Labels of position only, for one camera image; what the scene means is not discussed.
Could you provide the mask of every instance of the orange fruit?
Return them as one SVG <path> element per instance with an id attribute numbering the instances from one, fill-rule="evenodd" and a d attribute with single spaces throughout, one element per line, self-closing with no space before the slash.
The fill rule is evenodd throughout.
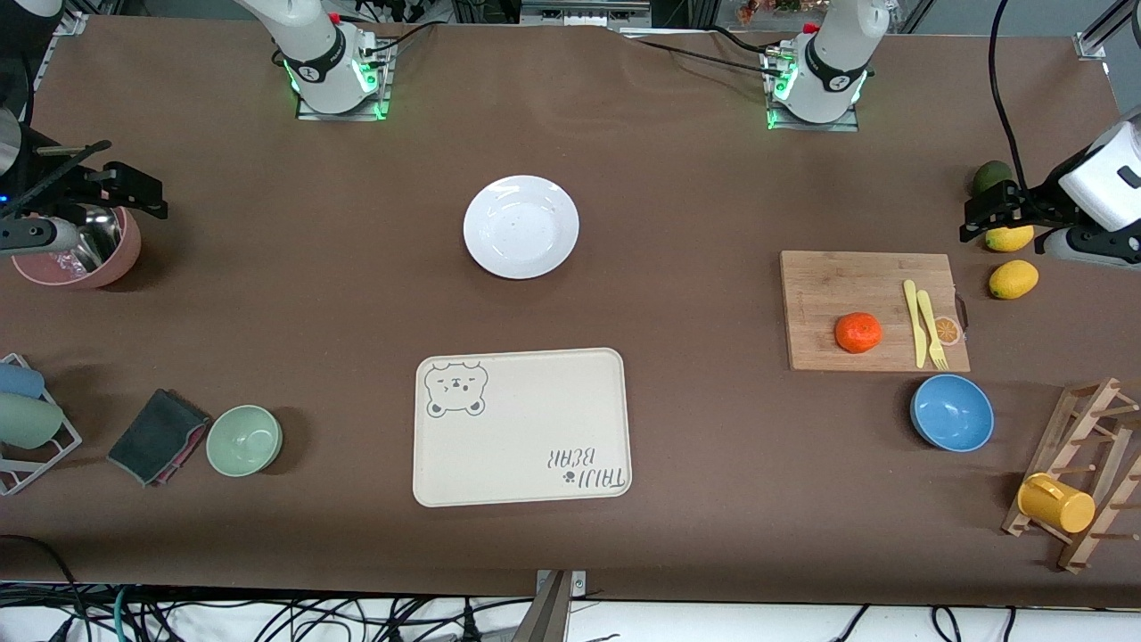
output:
<path id="1" fill-rule="evenodd" d="M 958 320 L 950 316 L 939 316 L 934 319 L 934 334 L 942 346 L 955 346 L 963 339 L 963 331 L 958 327 Z"/>
<path id="2" fill-rule="evenodd" d="M 836 343 L 852 355 L 867 352 L 880 346 L 883 328 L 880 320 L 867 311 L 852 311 L 836 320 Z"/>

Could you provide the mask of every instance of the green bowl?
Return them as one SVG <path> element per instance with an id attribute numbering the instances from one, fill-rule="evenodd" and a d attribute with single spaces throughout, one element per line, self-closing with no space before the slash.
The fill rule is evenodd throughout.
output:
<path id="1" fill-rule="evenodd" d="M 282 428 L 268 411 L 238 406 L 218 417 L 207 437 L 207 458 L 228 478 L 265 469 L 282 449 Z"/>

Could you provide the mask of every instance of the yellow mug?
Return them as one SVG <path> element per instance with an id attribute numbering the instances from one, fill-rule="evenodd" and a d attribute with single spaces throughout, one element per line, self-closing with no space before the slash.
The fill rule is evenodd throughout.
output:
<path id="1" fill-rule="evenodd" d="M 1066 533 L 1079 533 L 1090 526 L 1094 513 L 1087 493 L 1063 485 L 1046 473 L 1035 473 L 1018 489 L 1018 510 Z"/>

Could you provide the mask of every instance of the blue bowl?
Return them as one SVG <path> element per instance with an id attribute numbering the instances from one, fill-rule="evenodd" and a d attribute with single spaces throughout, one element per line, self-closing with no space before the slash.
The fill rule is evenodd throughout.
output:
<path id="1" fill-rule="evenodd" d="M 931 446 L 970 453 L 990 439 L 995 412 L 987 396 L 969 380 L 936 375 L 915 391 L 912 423 Z"/>

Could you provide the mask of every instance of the orange slice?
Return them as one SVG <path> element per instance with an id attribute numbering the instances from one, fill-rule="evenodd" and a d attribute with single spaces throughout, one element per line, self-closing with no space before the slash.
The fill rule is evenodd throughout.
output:
<path id="1" fill-rule="evenodd" d="M 963 330 L 958 327 L 958 320 L 950 316 L 940 316 L 934 319 L 934 333 L 942 346 L 955 346 L 963 341 Z"/>

